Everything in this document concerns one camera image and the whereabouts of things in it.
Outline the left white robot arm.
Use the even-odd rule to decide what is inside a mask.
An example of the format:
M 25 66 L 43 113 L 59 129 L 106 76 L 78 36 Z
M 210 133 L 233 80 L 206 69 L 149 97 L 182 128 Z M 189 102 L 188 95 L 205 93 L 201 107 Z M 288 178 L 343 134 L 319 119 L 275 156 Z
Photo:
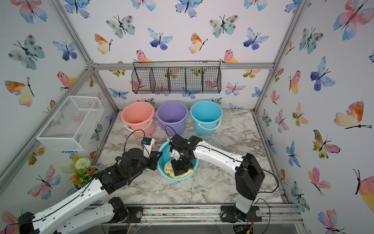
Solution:
M 157 169 L 162 152 L 151 151 L 144 156 L 141 149 L 132 148 L 116 157 L 116 163 L 100 171 L 94 179 L 73 195 L 64 199 L 46 212 L 21 215 L 18 219 L 21 234 L 41 234 L 56 230 L 59 224 L 72 215 L 92 204 L 94 201 L 110 195 L 117 189 L 129 185 L 144 170 Z

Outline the teal bucket with sticker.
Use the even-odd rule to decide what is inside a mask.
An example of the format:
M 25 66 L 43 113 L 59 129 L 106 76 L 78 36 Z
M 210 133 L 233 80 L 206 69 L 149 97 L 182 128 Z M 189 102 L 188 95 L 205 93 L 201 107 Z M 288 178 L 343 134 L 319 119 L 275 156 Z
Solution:
M 165 164 L 170 161 L 170 160 L 174 160 L 174 158 L 172 158 L 169 154 L 170 152 L 170 149 L 171 149 L 171 146 L 169 144 L 169 140 L 166 141 L 159 149 L 159 152 L 162 152 L 162 156 L 161 158 L 159 159 L 158 161 L 158 165 L 157 165 L 157 168 L 160 172 L 160 174 L 165 177 L 166 179 L 168 180 L 171 180 L 171 181 L 183 181 L 183 180 L 186 180 L 186 179 L 189 179 L 190 177 L 193 176 L 193 174 L 197 171 L 197 168 L 198 168 L 198 165 L 199 165 L 199 160 L 197 159 L 194 159 L 192 160 L 192 164 L 193 164 L 193 170 L 195 171 L 193 174 L 190 174 L 189 176 L 185 177 L 185 178 L 181 178 L 181 179 L 174 179 L 172 177 L 169 176 L 169 174 L 166 174 L 165 171 L 164 171 L 164 166 Z

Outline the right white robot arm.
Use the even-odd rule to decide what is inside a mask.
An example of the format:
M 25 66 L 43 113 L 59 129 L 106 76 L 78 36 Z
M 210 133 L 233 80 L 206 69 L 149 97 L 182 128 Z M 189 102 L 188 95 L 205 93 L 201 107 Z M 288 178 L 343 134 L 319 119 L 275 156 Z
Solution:
M 236 209 L 247 214 L 260 191 L 265 173 L 254 155 L 234 155 L 214 147 L 200 137 L 191 136 L 185 139 L 174 135 L 169 141 L 171 166 L 176 176 L 180 176 L 193 168 L 193 160 L 211 163 L 235 177 L 235 185 L 239 193 Z

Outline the cream yellow microfibre cloth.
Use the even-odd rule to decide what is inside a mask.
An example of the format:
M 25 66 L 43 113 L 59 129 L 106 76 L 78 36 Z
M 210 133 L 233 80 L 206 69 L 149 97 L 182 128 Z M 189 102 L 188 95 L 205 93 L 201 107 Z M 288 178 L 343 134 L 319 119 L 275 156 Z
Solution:
M 166 174 L 169 174 L 170 177 L 174 179 L 181 179 L 189 176 L 190 174 L 193 174 L 195 171 L 193 169 L 189 169 L 186 173 L 182 175 L 175 175 L 174 170 L 172 168 L 171 160 L 168 161 L 164 166 L 164 171 Z

